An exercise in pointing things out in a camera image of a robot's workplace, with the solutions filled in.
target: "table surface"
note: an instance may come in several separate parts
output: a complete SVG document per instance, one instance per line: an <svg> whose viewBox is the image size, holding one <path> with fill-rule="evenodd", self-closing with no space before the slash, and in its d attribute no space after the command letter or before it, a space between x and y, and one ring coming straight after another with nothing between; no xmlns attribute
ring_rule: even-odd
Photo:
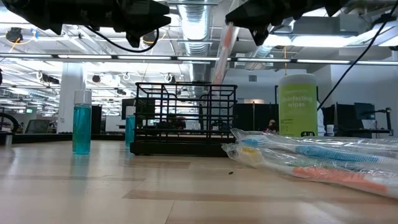
<svg viewBox="0 0 398 224"><path fill-rule="evenodd" d="M1 223L397 223L398 200L228 158L134 156L123 142L0 148Z"/></svg>

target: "wire dish rack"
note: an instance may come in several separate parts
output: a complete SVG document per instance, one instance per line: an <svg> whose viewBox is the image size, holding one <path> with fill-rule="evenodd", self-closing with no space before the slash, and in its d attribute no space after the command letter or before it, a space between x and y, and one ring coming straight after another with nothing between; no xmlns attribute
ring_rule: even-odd
<svg viewBox="0 0 398 224"><path fill-rule="evenodd" d="M236 85L136 83L134 154L226 156Z"/></svg>

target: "white column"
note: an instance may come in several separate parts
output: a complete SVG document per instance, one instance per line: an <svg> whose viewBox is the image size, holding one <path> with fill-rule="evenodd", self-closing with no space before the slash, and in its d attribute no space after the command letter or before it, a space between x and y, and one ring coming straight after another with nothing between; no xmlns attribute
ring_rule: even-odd
<svg viewBox="0 0 398 224"><path fill-rule="evenodd" d="M73 131L73 107L75 90L86 89L86 73L82 63L64 63L61 79L58 133Z"/></svg>
<svg viewBox="0 0 398 224"><path fill-rule="evenodd" d="M27 106L24 114L24 133L29 124L29 121L32 119L37 119L37 107Z"/></svg>

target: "computer monitor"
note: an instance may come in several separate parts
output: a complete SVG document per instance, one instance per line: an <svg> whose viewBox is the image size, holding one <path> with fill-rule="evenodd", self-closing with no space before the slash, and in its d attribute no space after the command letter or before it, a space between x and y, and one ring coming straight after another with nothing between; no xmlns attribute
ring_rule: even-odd
<svg viewBox="0 0 398 224"><path fill-rule="evenodd" d="M370 119L375 120L375 109L371 103L354 103L356 119Z"/></svg>
<svg viewBox="0 0 398 224"><path fill-rule="evenodd" d="M29 121L26 127L26 134L47 134L49 129L49 120L44 119L32 119Z"/></svg>
<svg viewBox="0 0 398 224"><path fill-rule="evenodd" d="M122 99L122 119L126 119L126 107L134 106L135 98Z"/></svg>

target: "clear plastic bottle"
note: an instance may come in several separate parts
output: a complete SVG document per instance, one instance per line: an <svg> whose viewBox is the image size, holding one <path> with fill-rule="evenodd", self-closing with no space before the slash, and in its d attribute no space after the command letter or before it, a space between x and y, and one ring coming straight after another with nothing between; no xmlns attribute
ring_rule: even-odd
<svg viewBox="0 0 398 224"><path fill-rule="evenodd" d="M127 106L126 107L126 133L124 142L126 144L126 148L130 148L130 143L134 142L134 125L136 124L136 112L135 106Z"/></svg>
<svg viewBox="0 0 398 224"><path fill-rule="evenodd" d="M75 91L73 153L89 154L91 145L91 91Z"/></svg>

